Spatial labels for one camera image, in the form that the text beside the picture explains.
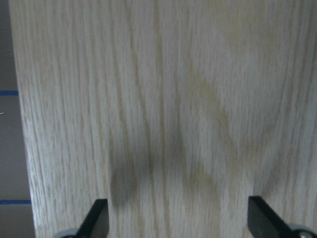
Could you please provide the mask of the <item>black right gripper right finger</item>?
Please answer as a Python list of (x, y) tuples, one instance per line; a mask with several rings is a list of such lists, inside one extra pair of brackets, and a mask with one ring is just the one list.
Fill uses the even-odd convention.
[(260, 197), (248, 198), (248, 229), (254, 238), (296, 238), (297, 232)]

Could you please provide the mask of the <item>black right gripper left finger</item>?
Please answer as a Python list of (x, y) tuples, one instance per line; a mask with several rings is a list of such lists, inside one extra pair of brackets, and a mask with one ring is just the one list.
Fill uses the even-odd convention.
[(108, 233), (109, 214), (107, 199), (97, 199), (80, 226), (77, 237), (106, 238)]

